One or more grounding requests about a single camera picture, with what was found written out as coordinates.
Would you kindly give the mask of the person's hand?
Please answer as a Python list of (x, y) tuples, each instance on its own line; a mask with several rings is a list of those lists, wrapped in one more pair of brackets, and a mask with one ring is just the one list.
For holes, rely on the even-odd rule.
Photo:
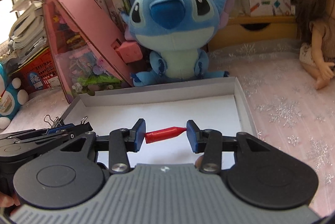
[(0, 206), (7, 208), (7, 207), (11, 207), (11, 206), (19, 206), (20, 202), (16, 196), (16, 194), (14, 194), (13, 196), (8, 196), (4, 193), (0, 193)]

